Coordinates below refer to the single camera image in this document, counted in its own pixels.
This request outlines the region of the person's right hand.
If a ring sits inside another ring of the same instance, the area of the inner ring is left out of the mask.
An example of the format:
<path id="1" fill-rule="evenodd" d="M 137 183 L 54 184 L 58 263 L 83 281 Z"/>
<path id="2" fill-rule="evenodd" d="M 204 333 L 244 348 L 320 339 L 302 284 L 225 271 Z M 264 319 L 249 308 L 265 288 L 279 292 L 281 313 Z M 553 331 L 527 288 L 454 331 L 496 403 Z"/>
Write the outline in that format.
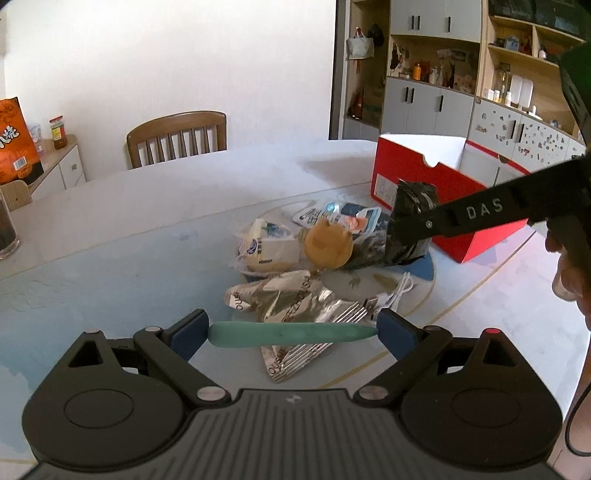
<path id="1" fill-rule="evenodd" d="M 559 253 L 553 291 L 574 301 L 590 329 L 590 246 L 580 223 L 572 216 L 549 219 L 546 249 Z"/>

